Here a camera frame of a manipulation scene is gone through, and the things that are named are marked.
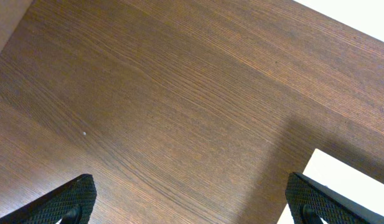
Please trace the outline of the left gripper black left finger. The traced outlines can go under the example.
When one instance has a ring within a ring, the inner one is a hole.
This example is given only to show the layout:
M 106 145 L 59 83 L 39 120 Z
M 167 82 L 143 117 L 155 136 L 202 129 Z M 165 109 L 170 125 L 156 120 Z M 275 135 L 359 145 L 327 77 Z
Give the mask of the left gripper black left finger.
M 0 223 L 88 224 L 96 201 L 91 174 L 82 174 L 3 216 Z

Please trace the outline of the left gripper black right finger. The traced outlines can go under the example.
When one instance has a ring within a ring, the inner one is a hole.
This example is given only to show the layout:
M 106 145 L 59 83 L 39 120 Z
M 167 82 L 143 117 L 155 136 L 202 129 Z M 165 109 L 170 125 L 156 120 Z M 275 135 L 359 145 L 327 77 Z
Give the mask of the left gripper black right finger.
M 302 173 L 289 174 L 285 196 L 294 223 L 384 223 L 384 216 Z

